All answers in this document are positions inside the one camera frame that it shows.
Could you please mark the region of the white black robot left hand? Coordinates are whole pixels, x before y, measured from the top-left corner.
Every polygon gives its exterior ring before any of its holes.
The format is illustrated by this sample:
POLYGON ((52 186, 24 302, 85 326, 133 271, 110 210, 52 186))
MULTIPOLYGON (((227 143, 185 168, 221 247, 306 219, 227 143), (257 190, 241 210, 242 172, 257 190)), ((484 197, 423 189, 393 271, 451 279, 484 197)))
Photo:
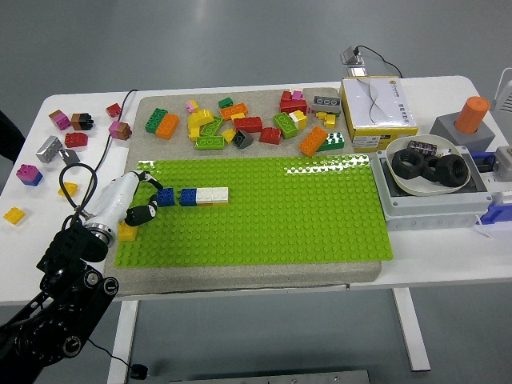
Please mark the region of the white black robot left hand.
POLYGON ((86 220, 86 227, 96 227, 110 232, 117 229, 117 224, 124 221, 128 226, 139 226, 152 220, 158 211, 158 197, 150 196, 146 205, 130 208, 139 183, 146 181, 157 190, 163 185, 148 171, 131 171, 114 179, 103 189, 99 201, 86 220))

